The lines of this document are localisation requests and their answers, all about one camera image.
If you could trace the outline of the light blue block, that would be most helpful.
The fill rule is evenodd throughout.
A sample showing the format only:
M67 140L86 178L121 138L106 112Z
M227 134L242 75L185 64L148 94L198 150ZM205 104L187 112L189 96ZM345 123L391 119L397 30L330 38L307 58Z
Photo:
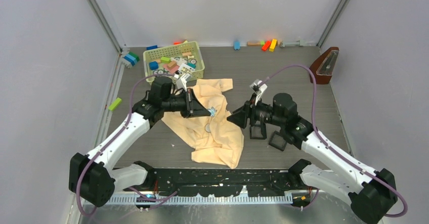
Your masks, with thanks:
M233 42L233 48L234 48L234 50L240 50L241 46L240 46L240 42L238 40L235 40Z

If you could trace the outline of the brown wooden metronome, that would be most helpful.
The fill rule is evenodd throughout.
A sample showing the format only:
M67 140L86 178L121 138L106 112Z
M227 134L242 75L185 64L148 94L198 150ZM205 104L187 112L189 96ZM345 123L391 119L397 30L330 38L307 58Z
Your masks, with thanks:
M332 78L334 66L339 56L338 47L330 47L310 66L315 80L310 77L310 82L315 84L329 84Z

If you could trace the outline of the black square box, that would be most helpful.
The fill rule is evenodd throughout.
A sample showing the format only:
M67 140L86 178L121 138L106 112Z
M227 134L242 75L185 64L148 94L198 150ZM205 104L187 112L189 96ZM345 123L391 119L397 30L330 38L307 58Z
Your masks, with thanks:
M287 146L287 141L282 137L280 132L274 131L270 136L268 145L283 152Z
M250 139L253 139L253 140L266 140L267 139L266 124L263 122L251 124L249 126L249 137Z

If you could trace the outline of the pink block in basket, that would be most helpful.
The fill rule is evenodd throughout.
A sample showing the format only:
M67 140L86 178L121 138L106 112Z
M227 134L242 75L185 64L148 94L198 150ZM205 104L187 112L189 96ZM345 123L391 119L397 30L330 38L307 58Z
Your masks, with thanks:
M175 74L175 72L179 69L179 65L177 65L177 63L168 63L163 64L163 68L169 74Z

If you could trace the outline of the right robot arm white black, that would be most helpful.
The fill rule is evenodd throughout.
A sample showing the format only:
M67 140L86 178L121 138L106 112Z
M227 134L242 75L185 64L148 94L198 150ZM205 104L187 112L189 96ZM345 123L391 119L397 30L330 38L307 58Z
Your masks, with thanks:
M296 189L305 185L321 189L350 205L365 223L379 223L397 203L394 175L387 169L370 167L331 142L323 133L299 116L297 104L287 93L278 93L271 105L256 100L253 94L227 120L240 128L271 124L286 143L312 155L329 167L322 170L300 159L289 168L289 183Z

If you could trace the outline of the blue cube in basket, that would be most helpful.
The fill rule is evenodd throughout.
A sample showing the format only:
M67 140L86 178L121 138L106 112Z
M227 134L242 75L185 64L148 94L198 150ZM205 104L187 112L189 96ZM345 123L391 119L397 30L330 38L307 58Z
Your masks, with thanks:
M157 70L159 68L158 62L157 61L152 61L149 63L149 69L150 70Z

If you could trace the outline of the peach cloth garment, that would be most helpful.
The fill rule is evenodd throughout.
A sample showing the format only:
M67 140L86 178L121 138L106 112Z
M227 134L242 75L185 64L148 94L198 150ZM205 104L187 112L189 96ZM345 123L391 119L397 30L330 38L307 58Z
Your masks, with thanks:
M236 168L244 147L244 135L240 127L227 121L231 112L227 110L228 102L223 95L233 89L233 79L198 79L192 89L206 109L217 109L215 117L183 118L179 112L166 112L162 121L194 149L192 161ZM204 129L207 124L211 126L210 133Z

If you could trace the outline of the lime green block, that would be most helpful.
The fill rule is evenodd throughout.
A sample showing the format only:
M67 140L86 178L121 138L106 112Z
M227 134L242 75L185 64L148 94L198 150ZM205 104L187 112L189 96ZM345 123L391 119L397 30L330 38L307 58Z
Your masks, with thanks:
M122 102L121 98L116 98L109 106L108 106L108 110L109 111L114 111Z

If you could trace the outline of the yellow block by wall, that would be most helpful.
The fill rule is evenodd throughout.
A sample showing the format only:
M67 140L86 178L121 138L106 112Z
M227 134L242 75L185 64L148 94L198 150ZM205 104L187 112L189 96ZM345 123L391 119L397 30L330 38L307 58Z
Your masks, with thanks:
M273 52L276 46L277 46L277 39L272 39L269 46L269 52Z

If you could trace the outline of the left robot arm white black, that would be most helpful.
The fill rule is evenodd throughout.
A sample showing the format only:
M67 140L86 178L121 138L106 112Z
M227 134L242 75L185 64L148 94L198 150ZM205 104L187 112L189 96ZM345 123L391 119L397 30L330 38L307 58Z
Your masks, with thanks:
M110 136L88 153L76 153L71 158L69 189L78 200L102 207L115 192L134 186L148 191L155 186L154 169L146 163L137 161L125 168L114 167L131 145L166 112L178 112L183 118L211 115L192 88L187 88L180 78L177 82L179 92L175 94L170 75L154 76L146 96L131 106L125 120Z

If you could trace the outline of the tan wooden block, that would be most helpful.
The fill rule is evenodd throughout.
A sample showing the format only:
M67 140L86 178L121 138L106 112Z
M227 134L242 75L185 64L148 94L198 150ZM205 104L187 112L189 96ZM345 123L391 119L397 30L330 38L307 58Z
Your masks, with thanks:
M260 41L248 41L247 42L247 46L260 47L261 46L261 42Z

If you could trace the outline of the orange red block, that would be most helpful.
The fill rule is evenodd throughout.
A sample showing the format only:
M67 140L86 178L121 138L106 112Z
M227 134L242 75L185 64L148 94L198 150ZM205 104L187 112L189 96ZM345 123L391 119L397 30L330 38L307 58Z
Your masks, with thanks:
M261 47L262 51L266 51L271 46L271 41L267 40L264 45Z

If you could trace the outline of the blue green stacked blocks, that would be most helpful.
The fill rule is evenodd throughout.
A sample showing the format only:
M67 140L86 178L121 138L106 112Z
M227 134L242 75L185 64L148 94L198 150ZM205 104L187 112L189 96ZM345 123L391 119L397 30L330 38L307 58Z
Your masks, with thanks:
M132 68L140 61L140 57L135 53L129 52L121 58L121 61L125 67Z

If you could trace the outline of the blue block behind basket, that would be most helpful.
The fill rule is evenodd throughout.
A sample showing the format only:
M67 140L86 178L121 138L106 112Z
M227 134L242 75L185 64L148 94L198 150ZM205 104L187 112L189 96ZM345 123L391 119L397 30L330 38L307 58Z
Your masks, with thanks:
M154 49L157 49L158 48L158 45L153 45L153 46L149 46L149 47L146 47L146 50L148 51L148 50L154 50Z

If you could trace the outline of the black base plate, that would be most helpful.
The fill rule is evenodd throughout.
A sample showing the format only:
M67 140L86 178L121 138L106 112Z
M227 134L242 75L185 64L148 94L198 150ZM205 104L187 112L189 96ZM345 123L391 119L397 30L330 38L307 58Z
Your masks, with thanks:
M283 169L155 168L148 180L133 189L162 196L176 192L180 197L235 197L243 190L250 197L275 197L302 190L308 198L318 193Z

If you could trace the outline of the green plastic basket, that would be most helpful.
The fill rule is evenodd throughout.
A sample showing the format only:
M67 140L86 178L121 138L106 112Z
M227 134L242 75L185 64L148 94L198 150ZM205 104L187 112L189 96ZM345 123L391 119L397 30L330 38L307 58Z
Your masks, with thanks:
M149 63L157 61L159 68L150 70ZM204 77L205 64L199 44L195 41L180 43L173 46L157 48L143 52L143 64L145 75L169 74L163 68L163 64L177 63L178 71L175 74L189 73L191 80L202 79Z

